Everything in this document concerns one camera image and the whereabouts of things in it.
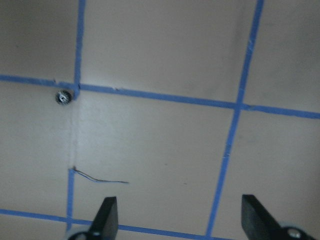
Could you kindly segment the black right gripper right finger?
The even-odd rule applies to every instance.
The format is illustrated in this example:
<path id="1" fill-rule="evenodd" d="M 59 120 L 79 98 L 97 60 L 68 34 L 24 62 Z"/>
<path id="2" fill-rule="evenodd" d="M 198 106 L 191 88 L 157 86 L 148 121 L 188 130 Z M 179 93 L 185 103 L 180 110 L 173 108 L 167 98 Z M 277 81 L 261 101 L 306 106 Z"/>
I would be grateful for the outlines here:
<path id="1" fill-rule="evenodd" d="M 241 198 L 241 226 L 249 240 L 313 240 L 302 229 L 281 226 L 252 194 Z"/>

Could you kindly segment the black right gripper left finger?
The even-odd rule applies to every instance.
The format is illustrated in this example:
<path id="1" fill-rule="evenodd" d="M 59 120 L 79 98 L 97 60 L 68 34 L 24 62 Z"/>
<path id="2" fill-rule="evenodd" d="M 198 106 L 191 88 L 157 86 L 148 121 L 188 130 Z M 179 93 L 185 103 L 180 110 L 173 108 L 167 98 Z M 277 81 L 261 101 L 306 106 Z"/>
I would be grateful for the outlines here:
<path id="1" fill-rule="evenodd" d="M 117 197 L 105 197 L 93 222 L 86 228 L 74 228 L 66 240 L 115 240 L 118 233 Z"/>

